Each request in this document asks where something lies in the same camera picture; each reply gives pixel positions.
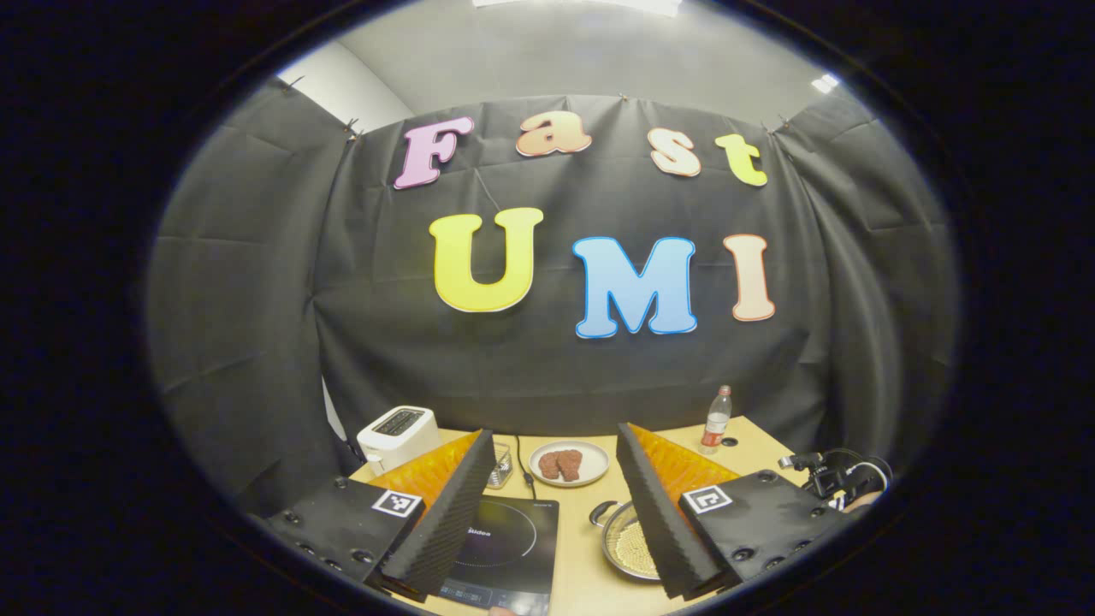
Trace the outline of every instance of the letter m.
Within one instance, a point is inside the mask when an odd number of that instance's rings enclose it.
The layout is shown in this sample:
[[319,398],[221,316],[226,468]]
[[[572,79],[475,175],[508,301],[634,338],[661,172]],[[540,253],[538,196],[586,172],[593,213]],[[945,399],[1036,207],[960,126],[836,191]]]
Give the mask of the letter m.
[[695,329],[689,304],[689,260],[695,244],[682,237],[661,237],[654,243],[643,272],[613,237],[585,237],[574,242],[574,253],[586,264],[586,318],[576,328],[581,338],[609,338],[619,327],[609,317],[615,303],[631,334],[643,327],[650,304],[658,306],[650,319],[654,334],[684,334]]

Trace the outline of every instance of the ceiling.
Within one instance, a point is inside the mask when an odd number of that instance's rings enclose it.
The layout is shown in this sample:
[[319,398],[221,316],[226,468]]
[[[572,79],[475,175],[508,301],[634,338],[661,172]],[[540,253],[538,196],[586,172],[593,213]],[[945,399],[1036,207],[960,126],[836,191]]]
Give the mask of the ceiling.
[[620,93],[774,127],[827,72],[740,16],[598,2],[410,2],[339,38],[415,114],[541,94]]

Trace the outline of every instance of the peach letter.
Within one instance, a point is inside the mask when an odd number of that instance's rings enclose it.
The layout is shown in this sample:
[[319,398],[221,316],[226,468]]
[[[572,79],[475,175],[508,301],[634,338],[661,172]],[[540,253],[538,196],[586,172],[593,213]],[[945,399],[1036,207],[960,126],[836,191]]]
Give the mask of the peach letter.
[[763,322],[775,315],[775,303],[768,299],[768,282],[764,280],[764,258],[762,253],[768,242],[760,235],[730,235],[723,245],[734,254],[734,267],[738,270],[738,302],[734,305],[734,318],[739,322]]
[[654,151],[654,164],[666,173],[692,177],[700,174],[700,159],[692,153],[692,139],[688,135],[668,128],[654,128],[646,133]]
[[593,138],[581,130],[578,114],[568,111],[538,113],[521,123],[521,130],[526,131],[517,138],[517,151],[521,155],[576,152],[593,142]]

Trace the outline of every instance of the metal pot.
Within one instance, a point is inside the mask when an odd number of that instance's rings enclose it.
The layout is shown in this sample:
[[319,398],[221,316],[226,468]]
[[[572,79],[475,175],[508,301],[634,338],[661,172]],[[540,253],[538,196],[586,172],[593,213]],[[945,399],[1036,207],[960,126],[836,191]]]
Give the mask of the metal pot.
[[658,570],[654,567],[650,550],[646,547],[643,528],[638,525],[638,516],[631,503],[620,505],[608,523],[601,524],[600,518],[616,501],[604,501],[589,513],[589,522],[603,528],[601,533],[601,550],[604,558],[616,569],[639,580],[658,580]]

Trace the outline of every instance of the black induction cooktop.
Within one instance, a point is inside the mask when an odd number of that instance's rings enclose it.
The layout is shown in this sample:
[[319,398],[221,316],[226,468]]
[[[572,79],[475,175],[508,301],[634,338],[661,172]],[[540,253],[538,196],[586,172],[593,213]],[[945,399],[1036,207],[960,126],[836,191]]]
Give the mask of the black induction cooktop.
[[557,501],[483,497],[441,596],[546,616],[557,530]]

